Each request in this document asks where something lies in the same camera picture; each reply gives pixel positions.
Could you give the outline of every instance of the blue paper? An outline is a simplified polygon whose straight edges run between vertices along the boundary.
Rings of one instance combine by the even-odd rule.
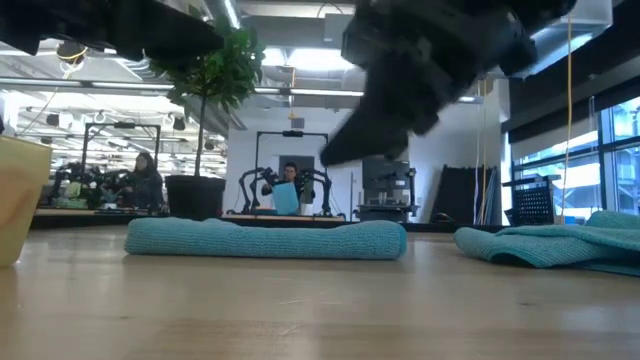
[[[278,215],[295,215],[298,213],[300,201],[298,200],[296,187],[292,182],[274,186],[271,196]]]

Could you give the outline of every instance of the yellow cup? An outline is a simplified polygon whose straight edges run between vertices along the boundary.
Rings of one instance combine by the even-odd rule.
[[[51,148],[0,136],[0,267],[20,257],[50,168]]]

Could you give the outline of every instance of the wooden table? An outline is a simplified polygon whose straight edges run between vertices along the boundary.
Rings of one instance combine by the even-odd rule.
[[[243,215],[225,214],[223,219],[243,219],[243,220],[279,220],[279,221],[337,221],[344,222],[342,216],[280,216],[280,215]]]
[[[464,257],[132,257],[124,227],[32,232],[0,271],[3,360],[640,358],[638,279]]]
[[[85,209],[36,209],[38,216],[60,216],[60,215],[95,215],[95,210]]]

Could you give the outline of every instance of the dark hair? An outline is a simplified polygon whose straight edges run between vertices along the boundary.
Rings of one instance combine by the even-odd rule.
[[[293,170],[295,170],[296,172],[298,172],[298,165],[296,165],[296,163],[289,161],[288,163],[284,164],[284,169],[288,168],[288,167],[292,167]]]
[[[136,160],[138,160],[139,157],[142,157],[147,161],[147,167],[144,170],[140,171],[136,166],[136,168],[133,170],[134,173],[138,175],[142,175],[143,177],[149,177],[158,172],[158,170],[156,169],[156,164],[153,161],[153,158],[151,157],[151,154],[149,154],[148,152],[141,152],[140,154],[138,154],[138,156],[136,156]]]

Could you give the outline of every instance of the man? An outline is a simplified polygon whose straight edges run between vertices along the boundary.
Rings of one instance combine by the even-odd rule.
[[[293,182],[293,185],[296,188],[296,194],[298,195],[298,199],[302,195],[302,191],[304,190],[304,183],[298,177],[298,166],[294,162],[288,162],[284,164],[284,174],[282,180],[278,181],[276,185],[282,184],[285,182]],[[264,184],[262,186],[262,196],[267,196],[273,192],[271,185]],[[311,191],[311,198],[315,197],[314,191]]]

